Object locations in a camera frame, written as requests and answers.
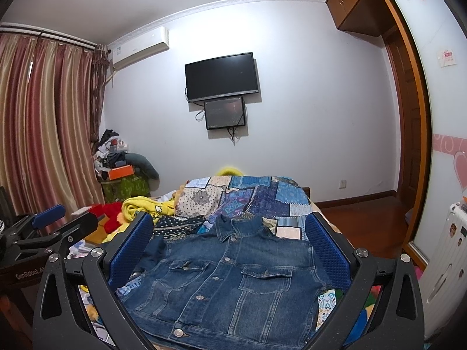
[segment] wooden cabinet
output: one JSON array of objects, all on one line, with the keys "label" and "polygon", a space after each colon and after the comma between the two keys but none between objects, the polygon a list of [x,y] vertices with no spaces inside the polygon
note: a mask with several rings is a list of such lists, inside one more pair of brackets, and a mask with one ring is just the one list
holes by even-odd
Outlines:
[{"label": "wooden cabinet", "polygon": [[331,11],[332,18],[334,18],[334,22],[336,26],[339,27],[342,22],[344,22],[345,17],[350,13],[352,10],[353,5],[355,4],[356,0],[328,0],[327,5],[329,10]]},{"label": "wooden cabinet", "polygon": [[384,0],[328,0],[327,5],[340,30],[378,37],[395,24]]}]

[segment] wooden door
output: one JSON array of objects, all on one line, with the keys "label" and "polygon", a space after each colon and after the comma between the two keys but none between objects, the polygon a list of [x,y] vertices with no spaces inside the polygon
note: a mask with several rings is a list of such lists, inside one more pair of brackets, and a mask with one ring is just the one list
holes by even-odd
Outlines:
[{"label": "wooden door", "polygon": [[422,130],[417,85],[402,35],[398,29],[384,36],[398,91],[401,121],[401,168],[398,198],[413,208],[420,175]]}]

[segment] wooden floor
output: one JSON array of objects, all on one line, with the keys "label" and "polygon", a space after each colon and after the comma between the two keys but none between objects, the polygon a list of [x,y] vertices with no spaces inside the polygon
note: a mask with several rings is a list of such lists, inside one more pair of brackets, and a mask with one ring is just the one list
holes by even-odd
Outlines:
[{"label": "wooden floor", "polygon": [[357,204],[322,209],[354,248],[364,247],[374,256],[395,258],[400,255],[407,232],[406,209],[395,197],[384,197]]}]

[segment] air conditioner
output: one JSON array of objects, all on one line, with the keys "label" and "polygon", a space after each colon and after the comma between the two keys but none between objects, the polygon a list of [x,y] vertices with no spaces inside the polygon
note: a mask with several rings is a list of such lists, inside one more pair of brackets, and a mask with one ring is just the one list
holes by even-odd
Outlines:
[{"label": "air conditioner", "polygon": [[169,30],[166,27],[158,27],[115,48],[112,51],[114,68],[122,69],[168,49]]}]

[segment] small screen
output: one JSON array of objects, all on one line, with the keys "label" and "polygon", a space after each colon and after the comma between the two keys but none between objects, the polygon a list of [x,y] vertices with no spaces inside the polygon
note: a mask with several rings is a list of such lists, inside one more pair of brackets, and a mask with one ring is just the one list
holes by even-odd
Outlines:
[{"label": "small screen", "polygon": [[188,101],[258,92],[253,53],[185,65]]},{"label": "small screen", "polygon": [[205,101],[206,129],[245,126],[242,97]]}]

